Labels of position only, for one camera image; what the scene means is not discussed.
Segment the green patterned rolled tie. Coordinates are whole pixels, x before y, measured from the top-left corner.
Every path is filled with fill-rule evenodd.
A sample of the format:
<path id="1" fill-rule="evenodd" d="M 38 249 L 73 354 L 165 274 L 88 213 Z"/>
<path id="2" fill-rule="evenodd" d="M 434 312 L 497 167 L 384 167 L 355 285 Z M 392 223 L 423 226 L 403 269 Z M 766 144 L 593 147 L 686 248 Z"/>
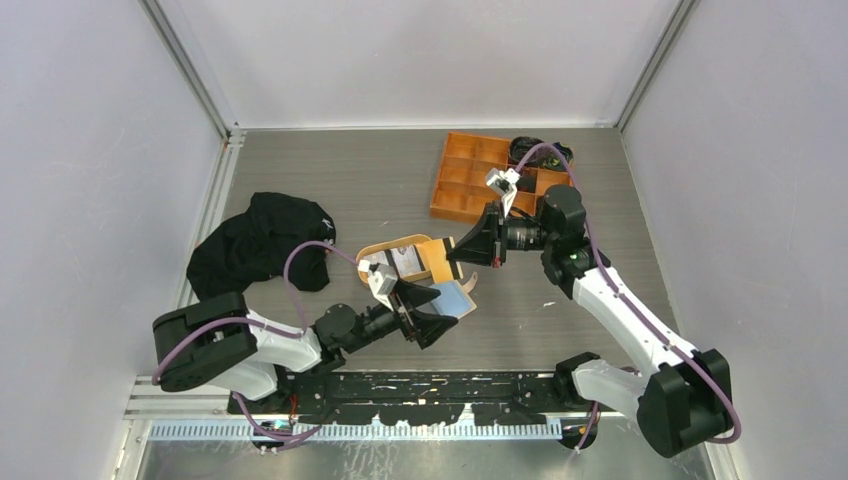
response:
<path id="1" fill-rule="evenodd" d="M 561 142 L 553 142 L 544 160 L 544 167 L 551 171 L 565 172 L 573 163 L 573 150 Z"/>

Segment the silver credit card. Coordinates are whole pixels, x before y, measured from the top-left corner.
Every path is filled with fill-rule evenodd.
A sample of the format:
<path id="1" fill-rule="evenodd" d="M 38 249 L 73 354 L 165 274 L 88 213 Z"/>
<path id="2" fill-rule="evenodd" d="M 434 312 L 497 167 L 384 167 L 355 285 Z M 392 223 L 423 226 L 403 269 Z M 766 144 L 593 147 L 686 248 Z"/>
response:
<path id="1" fill-rule="evenodd" d="M 421 271 L 420 259 L 414 245 L 395 247 L 389 252 L 401 277 L 408 277 Z"/>

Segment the dark rolled tie top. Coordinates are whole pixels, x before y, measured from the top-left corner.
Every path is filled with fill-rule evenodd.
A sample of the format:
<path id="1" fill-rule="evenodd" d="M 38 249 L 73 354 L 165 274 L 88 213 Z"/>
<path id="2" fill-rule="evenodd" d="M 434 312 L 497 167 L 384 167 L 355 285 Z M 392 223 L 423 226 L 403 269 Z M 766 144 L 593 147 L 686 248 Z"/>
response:
<path id="1" fill-rule="evenodd" d="M 517 165 L 527 154 L 529 150 L 538 144 L 543 143 L 543 140 L 531 136 L 518 136 L 510 141 L 508 148 L 508 163 Z M 538 167 L 543 164 L 550 156 L 547 148 L 539 149 L 525 162 L 525 167 Z"/>

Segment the orange compartment organizer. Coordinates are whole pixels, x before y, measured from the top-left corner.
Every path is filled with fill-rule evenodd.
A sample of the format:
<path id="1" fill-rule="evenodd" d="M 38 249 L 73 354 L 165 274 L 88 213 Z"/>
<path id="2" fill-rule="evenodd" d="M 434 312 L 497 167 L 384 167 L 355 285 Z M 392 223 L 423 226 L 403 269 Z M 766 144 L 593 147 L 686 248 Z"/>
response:
<path id="1" fill-rule="evenodd" d="M 500 198 L 486 185 L 486 174 L 492 168 L 514 168 L 524 159 L 517 165 L 508 163 L 508 148 L 512 139 L 449 133 L 433 189 L 430 214 L 436 218 L 475 223 L 485 205 Z M 523 211 L 529 215 L 535 214 L 537 199 L 548 188 L 573 184 L 567 170 L 551 171 L 544 167 L 544 163 L 538 167 L 525 167 L 524 164 L 512 206 L 516 213 Z"/>

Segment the yellow oval tray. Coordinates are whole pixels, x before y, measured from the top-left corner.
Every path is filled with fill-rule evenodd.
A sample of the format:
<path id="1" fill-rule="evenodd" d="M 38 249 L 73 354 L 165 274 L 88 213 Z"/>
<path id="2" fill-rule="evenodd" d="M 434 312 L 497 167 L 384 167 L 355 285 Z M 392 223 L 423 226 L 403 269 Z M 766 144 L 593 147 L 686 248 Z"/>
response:
<path id="1" fill-rule="evenodd" d="M 357 254 L 356 261 L 388 265 L 402 280 L 424 280 L 431 276 L 431 271 L 427 268 L 424 254 L 419 252 L 418 247 L 431 240 L 427 235 L 414 234 L 370 245 Z"/>

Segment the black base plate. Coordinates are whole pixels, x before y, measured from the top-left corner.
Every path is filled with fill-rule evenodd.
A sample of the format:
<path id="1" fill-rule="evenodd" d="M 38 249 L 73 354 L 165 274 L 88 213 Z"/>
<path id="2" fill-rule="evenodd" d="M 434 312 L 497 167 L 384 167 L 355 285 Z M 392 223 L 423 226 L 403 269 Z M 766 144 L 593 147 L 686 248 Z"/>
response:
<path id="1" fill-rule="evenodd" d="M 546 371 L 347 371 L 287 374 L 282 389 L 245 402 L 254 417 L 307 424 L 451 425 L 469 408 L 476 426 L 540 424 L 547 415 L 590 411 L 568 403 Z"/>

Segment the black cloth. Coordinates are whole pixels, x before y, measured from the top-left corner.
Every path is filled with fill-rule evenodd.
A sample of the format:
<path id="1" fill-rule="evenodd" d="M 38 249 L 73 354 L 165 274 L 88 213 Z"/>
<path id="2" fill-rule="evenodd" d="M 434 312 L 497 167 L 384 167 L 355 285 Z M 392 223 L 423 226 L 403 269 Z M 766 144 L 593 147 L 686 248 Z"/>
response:
<path id="1" fill-rule="evenodd" d="M 307 241 L 334 244 L 337 229 L 316 202 L 276 192 L 252 195 L 245 212 L 224 220 L 193 251 L 186 277 L 206 300 L 244 292 L 281 276 L 293 250 Z"/>

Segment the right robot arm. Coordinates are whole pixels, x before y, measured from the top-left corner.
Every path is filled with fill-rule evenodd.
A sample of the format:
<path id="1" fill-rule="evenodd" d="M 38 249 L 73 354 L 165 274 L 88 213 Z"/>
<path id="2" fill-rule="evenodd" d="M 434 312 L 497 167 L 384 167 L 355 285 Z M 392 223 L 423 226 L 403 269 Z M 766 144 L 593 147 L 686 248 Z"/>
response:
<path id="1" fill-rule="evenodd" d="M 559 363 L 554 387 L 562 407 L 609 407 L 635 422 L 665 458 L 701 443 L 739 439 L 728 361 L 681 338 L 625 285 L 596 246 L 576 188 L 548 188 L 532 217 L 508 215 L 500 200 L 488 203 L 447 257 L 498 268 L 510 250 L 540 252 L 548 280 L 598 320 L 632 362 L 627 371 L 585 352 Z"/>

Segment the orange credit card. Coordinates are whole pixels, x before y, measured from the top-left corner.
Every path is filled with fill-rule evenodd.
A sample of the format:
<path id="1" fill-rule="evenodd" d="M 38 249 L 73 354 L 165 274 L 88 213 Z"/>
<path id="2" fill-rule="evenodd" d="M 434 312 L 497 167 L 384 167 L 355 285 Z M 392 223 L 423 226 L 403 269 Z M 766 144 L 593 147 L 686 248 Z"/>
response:
<path id="1" fill-rule="evenodd" d="M 455 246 L 452 237 L 432 239 L 416 245 L 416 250 L 434 283 L 462 280 L 464 274 L 458 262 L 448 259 Z"/>

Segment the beige leather card holder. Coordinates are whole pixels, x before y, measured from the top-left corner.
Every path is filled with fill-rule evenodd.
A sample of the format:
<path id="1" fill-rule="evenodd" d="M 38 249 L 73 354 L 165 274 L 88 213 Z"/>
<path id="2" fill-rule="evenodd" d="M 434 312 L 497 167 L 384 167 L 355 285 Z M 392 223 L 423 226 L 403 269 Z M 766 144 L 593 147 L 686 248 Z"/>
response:
<path id="1" fill-rule="evenodd" d="M 440 295 L 422 305 L 420 310 L 425 313 L 462 319 L 477 308 L 471 298 L 471 292 L 476 287 L 477 281 L 478 274 L 474 272 L 465 282 L 451 280 L 430 285 L 430 288 L 438 290 Z"/>

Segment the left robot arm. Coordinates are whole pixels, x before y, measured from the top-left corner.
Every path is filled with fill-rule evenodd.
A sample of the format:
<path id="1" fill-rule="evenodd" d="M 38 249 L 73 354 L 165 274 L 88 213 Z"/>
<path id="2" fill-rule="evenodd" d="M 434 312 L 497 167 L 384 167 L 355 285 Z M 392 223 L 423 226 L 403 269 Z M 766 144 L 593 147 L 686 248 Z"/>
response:
<path id="1" fill-rule="evenodd" d="M 298 330 L 249 309 L 242 294 L 225 293 L 153 322 L 158 366 L 152 382 L 171 393 L 210 384 L 277 413 L 292 397 L 291 385 L 280 379 L 282 369 L 330 372 L 344 365 L 345 355 L 395 332 L 422 349 L 430 347 L 459 323 L 454 316 L 423 310 L 440 294 L 402 281 L 383 302 L 361 313 L 335 304 Z"/>

